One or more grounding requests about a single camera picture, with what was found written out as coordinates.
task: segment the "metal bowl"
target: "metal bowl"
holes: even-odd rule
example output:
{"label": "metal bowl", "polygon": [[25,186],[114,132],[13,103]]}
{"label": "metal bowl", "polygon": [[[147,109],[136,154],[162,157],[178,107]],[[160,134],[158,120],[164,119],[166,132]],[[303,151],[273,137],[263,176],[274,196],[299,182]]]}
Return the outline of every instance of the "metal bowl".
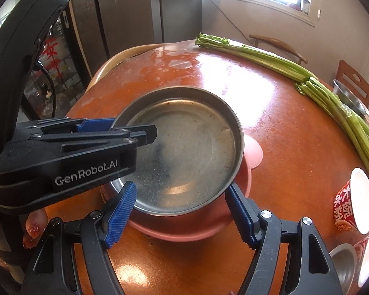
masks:
{"label": "metal bowl", "polygon": [[341,244],[335,247],[329,255],[331,255],[343,295],[345,295],[349,292],[354,278],[357,259],[355,249],[351,244]]}
{"label": "metal bowl", "polygon": [[133,181],[135,209],[155,216],[179,216],[216,200],[234,180],[244,153],[236,114],[219,97],[192,86],[150,92],[130,104],[115,127],[155,124],[153,144],[137,149],[137,170],[105,186],[120,191]]}
{"label": "metal bowl", "polygon": [[350,91],[347,86],[338,80],[333,80],[333,84],[334,87],[332,93],[336,94],[343,104],[346,104],[361,117],[366,114],[362,102],[354,95],[353,92]]}

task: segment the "chair backrest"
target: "chair backrest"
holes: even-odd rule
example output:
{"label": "chair backrest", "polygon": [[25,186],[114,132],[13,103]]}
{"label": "chair backrest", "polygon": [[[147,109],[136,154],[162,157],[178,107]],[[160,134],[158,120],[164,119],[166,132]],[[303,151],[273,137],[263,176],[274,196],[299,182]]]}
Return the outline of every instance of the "chair backrest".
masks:
{"label": "chair backrest", "polygon": [[[365,95],[363,95],[358,90],[358,88],[353,86],[353,84],[347,81],[344,75],[346,75],[350,80],[352,80],[352,82],[356,84]],[[361,76],[361,74],[359,74],[356,70],[354,70],[343,60],[340,60],[339,62],[336,80],[342,82],[345,86],[347,86],[350,89],[350,91],[353,92],[355,96],[365,104],[365,106],[369,106],[369,84],[365,81],[365,79]]]}
{"label": "chair backrest", "polygon": [[301,65],[301,62],[304,62],[305,64],[308,64],[309,61],[305,59],[302,55],[300,55],[297,51],[294,50],[294,48],[290,45],[288,45],[286,42],[283,42],[281,40],[275,39],[275,38],[269,38],[267,36],[261,36],[261,35],[251,35],[249,34],[249,37],[251,39],[255,39],[254,46],[258,47],[259,41],[265,42],[271,46],[274,46],[275,48],[278,48],[279,50],[282,50],[284,52],[290,53],[292,55],[295,55],[298,58],[298,64]]}

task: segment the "steel bowl rim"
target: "steel bowl rim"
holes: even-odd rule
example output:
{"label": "steel bowl rim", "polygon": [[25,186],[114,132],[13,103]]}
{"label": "steel bowl rim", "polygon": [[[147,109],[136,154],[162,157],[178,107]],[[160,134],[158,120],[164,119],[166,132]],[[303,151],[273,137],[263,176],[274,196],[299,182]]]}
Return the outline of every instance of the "steel bowl rim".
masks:
{"label": "steel bowl rim", "polygon": [[[334,85],[339,89],[339,91],[342,93],[342,94],[344,94],[346,97],[347,97],[347,100],[349,100],[350,101],[350,103],[358,110],[358,111],[360,111],[360,113],[362,114],[362,115],[365,115],[366,114],[366,111],[365,111],[365,108],[364,108],[364,106],[363,106],[363,104],[362,104],[362,102],[361,102],[361,100],[347,87],[347,86],[345,86],[342,82],[340,82],[339,80],[336,80],[336,79],[334,79],[333,80],[333,83],[334,83]],[[360,107],[358,107],[358,105],[356,105],[353,101],[352,101],[352,99],[346,94],[346,93],[349,93],[351,96],[353,96],[355,99],[357,99],[358,100],[358,104],[359,104],[359,106]]]}
{"label": "steel bowl rim", "polygon": [[[213,94],[212,92],[209,92],[203,88],[199,88],[199,87],[196,87],[196,86],[187,86],[187,85],[175,85],[175,86],[167,86],[167,87],[164,87],[164,88],[158,88],[158,89],[155,89],[155,90],[152,90],[150,92],[147,92],[143,95],[141,95],[140,97],[138,97],[137,99],[135,99],[133,102],[131,102],[129,105],[127,105],[121,112],[120,114],[116,117],[116,119],[113,121],[112,125],[111,125],[111,128],[115,126],[117,120],[122,116],[122,114],[128,109],[130,108],[134,103],[136,103],[140,98],[144,97],[144,96],[147,96],[151,93],[154,93],[154,92],[159,92],[159,91],[162,91],[162,90],[166,90],[166,89],[187,89],[187,88],[191,88],[191,89],[195,89],[195,90],[198,90],[198,91],[201,91],[201,92],[206,92],[208,93],[209,95],[215,97],[217,100],[219,100],[220,102],[222,102],[227,108],[228,110],[230,111],[231,115],[233,116],[234,120],[235,120],[235,124],[238,126],[238,129],[239,129],[239,134],[240,134],[240,148],[239,148],[239,154],[240,154],[240,158],[238,160],[238,162],[236,163],[233,171],[232,171],[232,174],[231,174],[231,177],[229,178],[229,180],[227,181],[227,183],[224,184],[224,187],[219,191],[217,192],[213,197],[211,197],[210,199],[208,199],[207,201],[203,202],[202,204],[200,205],[197,205],[193,208],[190,208],[190,209],[187,209],[187,210],[184,210],[184,211],[180,211],[180,212],[175,212],[175,213],[158,213],[158,212],[150,212],[150,211],[147,211],[147,210],[144,210],[142,208],[140,208],[139,206],[137,206],[137,203],[134,205],[134,208],[144,214],[148,214],[148,215],[153,215],[153,216],[162,216],[162,217],[169,217],[169,216],[180,216],[180,215],[184,215],[184,214],[188,214],[188,213],[191,213],[191,212],[194,212],[194,211],[197,211],[205,206],[207,206],[208,204],[212,203],[214,200],[216,200],[217,198],[219,198],[219,196],[221,194],[224,193],[224,191],[231,185],[231,183],[234,181],[235,179],[235,176],[236,174],[238,173],[239,171],[239,168],[240,168],[240,165],[242,163],[242,160],[243,160],[243,154],[244,154],[244,151],[245,151],[245,138],[244,138],[244,133],[243,133],[243,128],[242,128],[242,125],[240,124],[240,121],[238,119],[238,117],[236,116],[235,112],[232,110],[232,108],[222,99],[220,98],[219,96],[217,96],[216,94]],[[115,185],[112,183],[112,181],[110,181],[108,183],[108,185],[110,185],[111,187],[113,187],[115,190]]]}
{"label": "steel bowl rim", "polygon": [[329,252],[331,259],[334,255],[340,253],[341,251],[349,251],[354,259],[353,273],[351,275],[351,280],[349,281],[350,283],[349,283],[349,288],[347,289],[347,292],[346,292],[347,294],[351,288],[351,285],[353,284],[354,275],[355,275],[356,266],[357,266],[357,254],[356,254],[354,246],[352,246],[349,243],[344,243],[344,244],[340,244],[336,246],[333,250],[331,250],[331,252]]}

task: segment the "paper cup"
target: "paper cup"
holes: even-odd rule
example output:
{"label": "paper cup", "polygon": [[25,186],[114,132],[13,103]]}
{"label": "paper cup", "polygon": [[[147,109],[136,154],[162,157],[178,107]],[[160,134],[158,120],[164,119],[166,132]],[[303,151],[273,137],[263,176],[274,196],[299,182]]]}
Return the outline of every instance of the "paper cup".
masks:
{"label": "paper cup", "polygon": [[362,287],[369,277],[369,235],[354,245],[357,254],[357,269],[354,281]]}
{"label": "paper cup", "polygon": [[359,168],[338,192],[333,205],[333,217],[339,231],[369,232],[369,179]]}

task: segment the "celery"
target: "celery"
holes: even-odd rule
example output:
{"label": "celery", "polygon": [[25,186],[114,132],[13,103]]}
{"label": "celery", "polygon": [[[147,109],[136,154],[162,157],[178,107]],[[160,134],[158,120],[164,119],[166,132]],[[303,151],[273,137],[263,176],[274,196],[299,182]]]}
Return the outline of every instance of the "celery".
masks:
{"label": "celery", "polygon": [[320,83],[313,73],[271,52],[246,44],[238,45],[238,42],[233,43],[229,39],[218,36],[200,33],[196,38],[196,44],[250,60],[296,81],[295,88],[298,92],[309,96],[346,132],[369,173],[369,125],[342,104],[339,98]]}

